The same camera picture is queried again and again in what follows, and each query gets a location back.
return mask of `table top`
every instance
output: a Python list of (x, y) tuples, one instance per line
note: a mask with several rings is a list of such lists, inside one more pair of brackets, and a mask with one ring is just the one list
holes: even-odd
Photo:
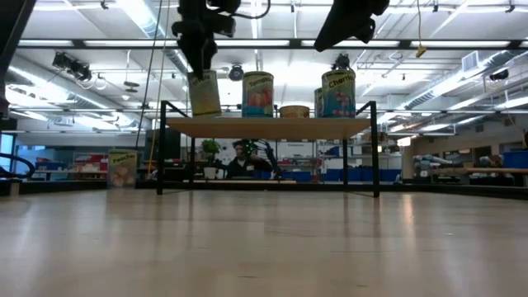
[(349, 139), (370, 127), (365, 119), (172, 118), (167, 125), (194, 138)]

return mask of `food can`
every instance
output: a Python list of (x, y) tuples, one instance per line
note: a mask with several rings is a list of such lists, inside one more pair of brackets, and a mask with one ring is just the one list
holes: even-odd
[(187, 74), (189, 99), (193, 117), (216, 117), (222, 115), (216, 71), (205, 70), (204, 79), (194, 73)]
[(323, 74), (323, 117), (356, 117), (356, 73), (334, 70)]
[(283, 106), (279, 109), (281, 118), (309, 118), (310, 109), (306, 106)]
[(248, 72), (242, 85), (242, 117), (273, 117), (273, 75)]
[(315, 117), (323, 117), (323, 89), (321, 87), (313, 91), (313, 102), (315, 105)]

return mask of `man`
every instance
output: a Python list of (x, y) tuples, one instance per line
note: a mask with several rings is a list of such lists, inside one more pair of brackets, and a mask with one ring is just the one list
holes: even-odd
[(237, 157), (228, 165), (227, 178), (253, 177), (253, 173), (256, 170), (264, 172), (271, 172), (273, 170), (266, 160), (257, 156), (257, 152), (252, 152), (248, 158), (244, 153), (242, 140), (234, 142), (233, 148)]

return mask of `metal table frame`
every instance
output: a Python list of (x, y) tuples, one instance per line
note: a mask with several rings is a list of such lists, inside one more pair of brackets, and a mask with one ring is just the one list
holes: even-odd
[[(375, 101), (369, 101), (366, 103), (362, 108), (357, 110), (356, 115), (359, 115), (360, 113), (366, 111), (368, 108), (370, 108), (370, 134), (371, 134), (371, 147), (372, 147), (372, 191), (373, 191), (373, 197), (378, 198), (380, 197), (380, 161), (378, 159), (378, 119), (377, 119), (377, 110), (376, 110), (376, 102)], [(163, 194), (163, 188), (164, 188), (164, 170), (165, 170), (165, 134), (166, 134), (166, 126), (167, 126), (167, 113), (168, 112), (177, 112), (181, 114), (184, 117), (189, 117), (187, 114), (179, 110), (177, 107), (175, 107), (171, 102), (169, 101), (162, 101), (161, 102), (161, 112), (160, 112), (160, 124), (159, 124), (159, 145), (158, 145), (158, 180), (156, 184), (156, 192), (158, 195)], [(352, 185), (348, 184), (348, 140), (349, 139), (343, 139), (342, 140), (342, 147), (343, 147), (343, 185), (342, 189), (344, 191), (351, 191), (354, 190)], [(191, 138), (191, 156), (189, 160), (189, 168), (190, 168), (190, 176), (189, 176), (189, 182), (188, 185), (186, 185), (187, 189), (199, 189), (200, 185), (194, 182), (194, 176), (195, 176), (195, 149), (196, 149), (196, 139)], [(282, 184), (280, 187), (284, 187), (285, 189), (288, 189), (289, 187), (292, 187), (293, 185), (287, 185)], [(296, 189), (299, 189), (299, 191), (302, 191), (302, 184), (295, 185)], [(314, 185), (306, 185), (309, 187), (306, 187), (306, 189), (312, 190), (314, 188)], [(315, 185), (315, 186), (321, 186), (321, 191), (324, 191), (324, 187), (328, 185)], [(230, 183), (229, 189), (237, 190), (237, 184)], [(273, 187), (270, 187), (270, 189), (277, 189), (277, 185), (273, 185)]]

